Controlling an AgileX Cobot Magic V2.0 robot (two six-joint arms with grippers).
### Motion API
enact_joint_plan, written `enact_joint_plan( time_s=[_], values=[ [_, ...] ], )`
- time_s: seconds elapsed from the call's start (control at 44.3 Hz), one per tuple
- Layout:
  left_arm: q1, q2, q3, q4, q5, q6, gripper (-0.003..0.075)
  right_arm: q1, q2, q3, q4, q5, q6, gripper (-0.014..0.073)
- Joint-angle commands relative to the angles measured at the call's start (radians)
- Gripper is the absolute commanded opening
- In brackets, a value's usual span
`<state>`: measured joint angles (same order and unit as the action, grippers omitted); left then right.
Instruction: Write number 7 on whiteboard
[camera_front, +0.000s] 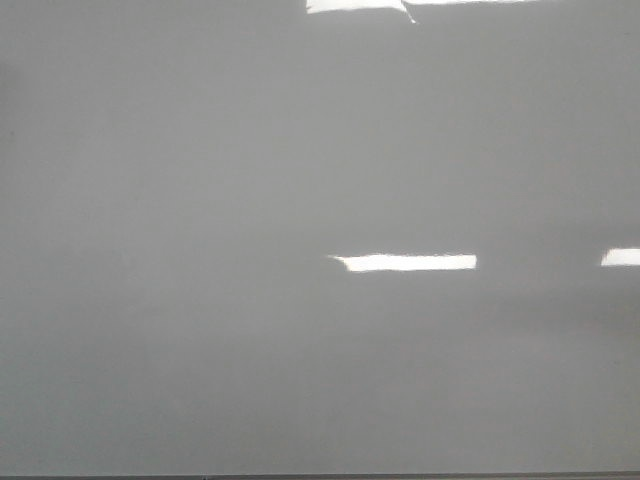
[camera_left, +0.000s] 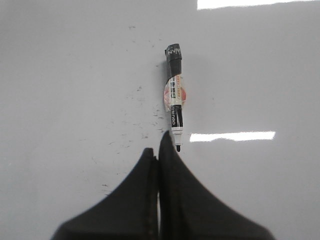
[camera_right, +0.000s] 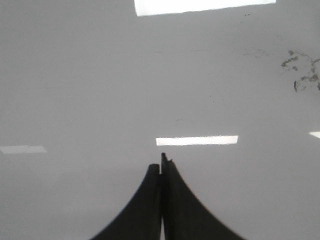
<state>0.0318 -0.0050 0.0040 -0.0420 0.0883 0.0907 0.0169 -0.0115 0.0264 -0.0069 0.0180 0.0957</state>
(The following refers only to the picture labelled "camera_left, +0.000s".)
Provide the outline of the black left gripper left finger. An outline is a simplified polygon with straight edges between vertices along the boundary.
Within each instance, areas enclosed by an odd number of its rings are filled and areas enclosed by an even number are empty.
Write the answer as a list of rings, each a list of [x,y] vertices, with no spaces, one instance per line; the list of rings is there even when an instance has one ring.
[[[158,161],[145,148],[123,182],[106,198],[65,221],[54,240],[158,239]]]

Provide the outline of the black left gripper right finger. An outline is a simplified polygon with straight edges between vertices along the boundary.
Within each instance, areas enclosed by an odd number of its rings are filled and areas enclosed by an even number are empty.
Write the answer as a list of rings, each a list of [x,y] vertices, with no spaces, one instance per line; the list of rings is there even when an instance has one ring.
[[[159,146],[162,240],[273,240],[262,225],[236,212],[192,174],[166,131]]]

